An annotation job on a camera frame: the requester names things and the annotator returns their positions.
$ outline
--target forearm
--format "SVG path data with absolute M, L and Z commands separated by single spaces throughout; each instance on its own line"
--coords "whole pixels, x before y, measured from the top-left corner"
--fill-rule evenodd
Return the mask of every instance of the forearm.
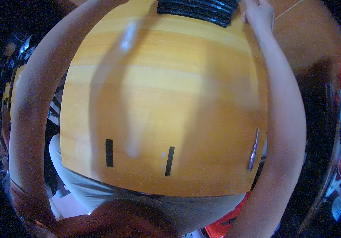
M 271 237 L 303 164 L 306 123 L 296 79 L 272 34 L 260 40 L 260 47 L 268 71 L 267 158 L 227 237 Z
M 15 99 L 10 137 L 11 179 L 45 199 L 44 137 L 47 113 L 59 80 L 87 33 L 115 6 L 89 0 L 62 19 L 31 55 Z
M 115 5 L 115 1 L 88 0 L 63 18 L 38 44 L 23 72 L 14 113 L 25 110 L 46 114 L 49 103 L 80 44 Z
M 306 144 L 306 121 L 301 93 L 292 69 L 275 38 L 260 40 L 268 72 L 268 165 L 274 170 L 288 169 L 297 180 Z

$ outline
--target hand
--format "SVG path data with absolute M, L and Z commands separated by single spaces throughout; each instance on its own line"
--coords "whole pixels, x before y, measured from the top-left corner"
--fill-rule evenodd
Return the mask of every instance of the hand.
M 264 35 L 273 35 L 275 11 L 267 0 L 244 0 L 246 10 L 242 21 L 251 25 L 258 41 Z

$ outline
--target metal tool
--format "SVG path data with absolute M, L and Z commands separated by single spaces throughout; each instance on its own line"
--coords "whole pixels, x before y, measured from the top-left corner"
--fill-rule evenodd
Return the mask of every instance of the metal tool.
M 258 149 L 258 139 L 259 139 L 259 128 L 257 130 L 257 138 L 255 139 L 254 149 L 251 153 L 251 157 L 249 160 L 249 166 L 247 167 L 248 170 L 252 170 L 252 168 L 254 167 L 254 161 L 255 161 L 255 157 L 257 155 L 257 149 Z

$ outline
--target light wood grain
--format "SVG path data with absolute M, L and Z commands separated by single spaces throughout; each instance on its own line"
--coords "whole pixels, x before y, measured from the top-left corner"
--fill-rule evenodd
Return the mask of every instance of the light wood grain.
M 17 93 L 19 80 L 21 78 L 21 75 L 22 75 L 22 72 L 24 71 L 24 69 L 25 69 L 25 65 L 16 69 L 14 82 L 13 82 L 13 89 L 12 89 L 12 93 L 11 93 L 11 98 L 9 98 L 11 83 L 6 83 L 5 91 L 2 95 L 2 100 L 5 100 L 7 98 L 8 102 L 10 102 L 10 120 L 11 120 L 11 122 L 13 122 L 13 113 L 12 112 L 13 112 L 14 103 L 15 103 L 15 95 Z
M 257 128 L 267 125 L 266 71 L 252 31 L 159 16 L 131 0 L 105 16 L 75 55 L 61 110 L 63 165 L 139 192 L 220 196 L 249 191 Z M 106 166 L 106 139 L 114 167 Z M 175 147 L 165 176 L 169 147 Z

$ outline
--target black rectangular slot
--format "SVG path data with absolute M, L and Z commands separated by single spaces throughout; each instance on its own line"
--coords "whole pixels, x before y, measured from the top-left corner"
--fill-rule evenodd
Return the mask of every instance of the black rectangular slot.
M 114 167 L 113 140 L 106 139 L 106 162 L 108 167 Z
M 168 162 L 167 162 L 167 167 L 165 169 L 165 176 L 170 176 L 170 169 L 172 168 L 172 162 L 173 162 L 173 154 L 174 154 L 174 147 L 169 147 Z

